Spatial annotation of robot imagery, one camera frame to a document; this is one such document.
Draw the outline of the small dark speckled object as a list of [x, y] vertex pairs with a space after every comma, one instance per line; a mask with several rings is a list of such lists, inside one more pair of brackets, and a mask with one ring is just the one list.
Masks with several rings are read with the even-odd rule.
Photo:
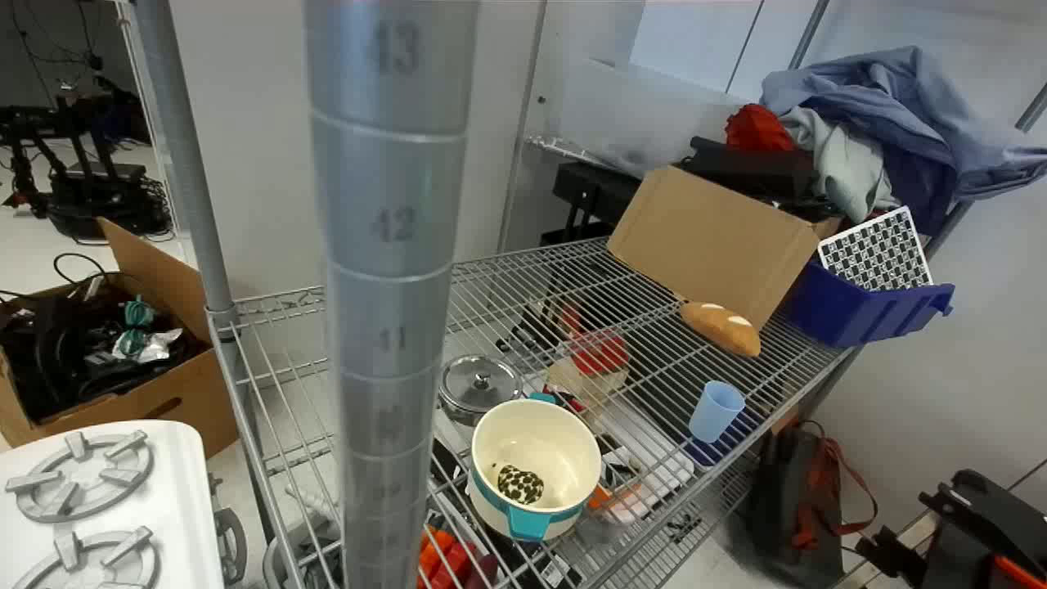
[[544, 498], [544, 478], [538, 472], [505, 466], [497, 472], [497, 492], [518, 504], [535, 504]]

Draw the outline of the red object under shelf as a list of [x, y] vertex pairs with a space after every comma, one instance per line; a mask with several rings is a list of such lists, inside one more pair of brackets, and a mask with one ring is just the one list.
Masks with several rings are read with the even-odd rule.
[[611, 375], [628, 365], [628, 342], [611, 327], [587, 327], [576, 309], [564, 310], [566, 357], [581, 375]]

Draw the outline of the silver pot lid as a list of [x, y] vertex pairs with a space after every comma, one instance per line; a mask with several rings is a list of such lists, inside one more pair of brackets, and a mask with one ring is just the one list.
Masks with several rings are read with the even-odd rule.
[[441, 365], [439, 401], [452, 422], [475, 426], [487, 409], [518, 397], [518, 373], [483, 352], [460, 352]]

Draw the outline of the orange object lower shelf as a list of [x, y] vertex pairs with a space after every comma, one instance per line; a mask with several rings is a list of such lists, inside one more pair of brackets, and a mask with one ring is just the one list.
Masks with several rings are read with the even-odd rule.
[[444, 526], [428, 526], [418, 541], [416, 589], [483, 589], [497, 577], [490, 555], [472, 550]]

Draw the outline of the black item behind cardboard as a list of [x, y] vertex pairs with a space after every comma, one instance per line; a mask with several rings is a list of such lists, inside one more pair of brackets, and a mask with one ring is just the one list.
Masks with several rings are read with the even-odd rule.
[[[547, 142], [547, 150], [564, 157], [554, 192], [568, 207], [568, 217], [564, 230], [544, 233], [539, 241], [610, 234], [637, 192], [641, 175], [564, 138]], [[830, 207], [815, 192], [819, 171], [808, 154], [744, 154], [694, 138], [677, 168], [812, 221], [830, 217]]]

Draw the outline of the brown cardboard sheet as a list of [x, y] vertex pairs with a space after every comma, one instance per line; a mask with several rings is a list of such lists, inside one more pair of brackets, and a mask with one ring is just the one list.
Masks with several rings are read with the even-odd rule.
[[801, 220], [680, 168], [652, 171], [604, 250], [684, 301], [766, 327], [837, 217]]

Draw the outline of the bread loaf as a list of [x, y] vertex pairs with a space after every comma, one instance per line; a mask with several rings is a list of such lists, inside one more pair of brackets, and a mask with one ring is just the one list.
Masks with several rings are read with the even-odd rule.
[[734, 313], [723, 304], [709, 301], [686, 301], [680, 309], [680, 322], [712, 341], [720, 349], [737, 352], [737, 357], [759, 357], [761, 341], [759, 329], [744, 317]]

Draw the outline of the light blue plastic cup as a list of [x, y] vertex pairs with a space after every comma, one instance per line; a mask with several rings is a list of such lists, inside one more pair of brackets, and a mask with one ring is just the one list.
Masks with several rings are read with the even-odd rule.
[[716, 442], [744, 409], [747, 397], [734, 384], [709, 381], [694, 407], [692, 435], [698, 442]]

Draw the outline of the grey numbered metal pole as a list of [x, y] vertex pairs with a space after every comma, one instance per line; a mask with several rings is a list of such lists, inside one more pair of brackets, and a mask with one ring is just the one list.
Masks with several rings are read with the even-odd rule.
[[337, 387], [342, 571], [413, 589], [478, 0], [303, 0]]

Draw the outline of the red fabric item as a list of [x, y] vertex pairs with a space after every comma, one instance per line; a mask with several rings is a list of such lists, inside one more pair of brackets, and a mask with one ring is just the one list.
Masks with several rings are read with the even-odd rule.
[[744, 105], [726, 118], [726, 147], [740, 154], [791, 154], [795, 142], [766, 105]]

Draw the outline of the blue plastic bin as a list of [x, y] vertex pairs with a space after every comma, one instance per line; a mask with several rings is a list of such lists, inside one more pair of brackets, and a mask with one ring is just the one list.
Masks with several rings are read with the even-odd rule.
[[872, 290], [808, 264], [784, 304], [784, 317], [826, 348], [865, 348], [924, 329], [952, 310], [952, 285]]

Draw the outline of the black and orange backpack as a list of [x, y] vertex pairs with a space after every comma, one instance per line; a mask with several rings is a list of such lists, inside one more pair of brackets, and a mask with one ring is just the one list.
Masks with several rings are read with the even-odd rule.
[[843, 579], [841, 541], [878, 516], [865, 475], [819, 422], [781, 427], [759, 450], [737, 555], [788, 589], [833, 589]]

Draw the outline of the white perforated panel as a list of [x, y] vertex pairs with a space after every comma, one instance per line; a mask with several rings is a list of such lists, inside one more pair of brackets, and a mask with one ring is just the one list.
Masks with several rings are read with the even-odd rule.
[[906, 207], [822, 240], [819, 264], [868, 290], [924, 288], [934, 280], [924, 240]]

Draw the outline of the pile of clothes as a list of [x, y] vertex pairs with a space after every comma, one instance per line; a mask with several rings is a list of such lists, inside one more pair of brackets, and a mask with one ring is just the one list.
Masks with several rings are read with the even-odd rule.
[[969, 107], [921, 47], [772, 72], [772, 111], [812, 107], [880, 147], [897, 198], [939, 234], [961, 198], [992, 198], [1047, 174], [1047, 147]]

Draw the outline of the open cardboard box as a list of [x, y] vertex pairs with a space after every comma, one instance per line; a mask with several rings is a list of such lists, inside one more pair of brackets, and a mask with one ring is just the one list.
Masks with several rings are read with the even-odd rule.
[[44, 435], [121, 419], [175, 419], [211, 454], [236, 419], [207, 327], [200, 270], [130, 230], [99, 221], [118, 267], [3, 301], [0, 435]]

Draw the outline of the white toy stove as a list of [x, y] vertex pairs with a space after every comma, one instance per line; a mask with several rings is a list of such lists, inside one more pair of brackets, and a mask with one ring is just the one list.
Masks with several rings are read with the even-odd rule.
[[202, 435], [128, 419], [3, 450], [0, 589], [224, 589]]

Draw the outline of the black equipment background left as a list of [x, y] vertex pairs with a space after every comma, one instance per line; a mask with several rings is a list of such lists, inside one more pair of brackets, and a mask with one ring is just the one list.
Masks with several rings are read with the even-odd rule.
[[3, 105], [0, 142], [9, 150], [9, 210], [25, 207], [61, 234], [86, 241], [102, 234], [102, 220], [133, 234], [175, 230], [163, 187], [143, 162], [121, 162], [121, 142], [143, 142], [141, 101], [105, 82], [105, 96], [59, 96], [52, 107]]

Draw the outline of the black equipment right floor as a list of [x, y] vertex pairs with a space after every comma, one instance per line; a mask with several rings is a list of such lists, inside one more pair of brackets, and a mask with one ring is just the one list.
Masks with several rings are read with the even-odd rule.
[[930, 550], [889, 526], [856, 541], [856, 554], [911, 589], [1047, 589], [1047, 515], [978, 472], [954, 472], [921, 500], [939, 516]]

